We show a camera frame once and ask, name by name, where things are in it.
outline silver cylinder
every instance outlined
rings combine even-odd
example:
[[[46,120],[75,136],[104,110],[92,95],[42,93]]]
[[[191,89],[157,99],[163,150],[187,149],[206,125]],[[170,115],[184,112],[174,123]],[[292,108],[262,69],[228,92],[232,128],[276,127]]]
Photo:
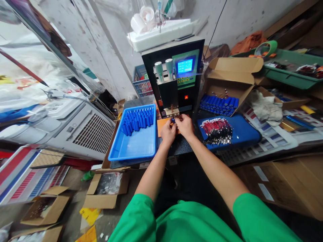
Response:
[[[156,73],[161,83],[164,82],[164,71],[163,71],[163,64],[162,62],[155,63]]]
[[[169,81],[173,81],[174,80],[174,75],[173,75],[173,71],[174,71],[173,59],[167,59],[165,61],[165,63],[166,63],[166,69],[167,69],[168,79],[169,79]]]

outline person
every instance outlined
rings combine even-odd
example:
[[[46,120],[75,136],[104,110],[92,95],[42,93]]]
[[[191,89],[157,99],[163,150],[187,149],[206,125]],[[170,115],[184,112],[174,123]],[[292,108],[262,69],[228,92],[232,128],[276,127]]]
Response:
[[[301,241],[220,159],[194,135],[191,119],[182,114],[170,128],[162,128],[162,142],[143,174],[135,195],[125,209],[109,241],[242,241],[208,207],[179,201],[158,218],[154,203],[163,178],[168,151],[176,129],[192,147],[200,165],[234,215],[245,241]]]

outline white cloth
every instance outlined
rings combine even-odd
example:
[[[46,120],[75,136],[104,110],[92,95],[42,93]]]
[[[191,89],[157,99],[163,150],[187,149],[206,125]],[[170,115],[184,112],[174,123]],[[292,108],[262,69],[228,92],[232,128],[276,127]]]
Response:
[[[264,97],[258,90],[253,90],[247,101],[253,108],[257,118],[266,120],[271,126],[277,126],[282,122],[282,103],[275,103],[274,96]]]

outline green sleeve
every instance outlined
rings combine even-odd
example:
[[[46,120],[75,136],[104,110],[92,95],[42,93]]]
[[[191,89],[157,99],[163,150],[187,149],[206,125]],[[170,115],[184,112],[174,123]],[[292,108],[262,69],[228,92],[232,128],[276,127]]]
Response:
[[[257,196],[245,193],[233,204],[245,241],[301,241]]]
[[[134,195],[109,238],[109,242],[156,241],[156,220],[153,208],[154,204],[148,196]]]

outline hand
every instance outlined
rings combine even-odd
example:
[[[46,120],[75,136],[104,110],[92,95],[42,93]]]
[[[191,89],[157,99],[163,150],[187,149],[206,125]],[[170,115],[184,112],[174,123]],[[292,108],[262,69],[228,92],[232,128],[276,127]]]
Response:
[[[182,117],[181,119],[175,118],[175,122],[181,134],[184,136],[186,140],[188,140],[195,136],[193,131],[192,120],[186,114],[182,114],[181,117]]]
[[[171,127],[171,119],[169,119],[165,125],[161,129],[161,138],[163,139],[162,143],[165,144],[167,147],[171,147],[175,135],[176,135],[176,129],[177,129],[177,124],[173,124],[173,127]]]

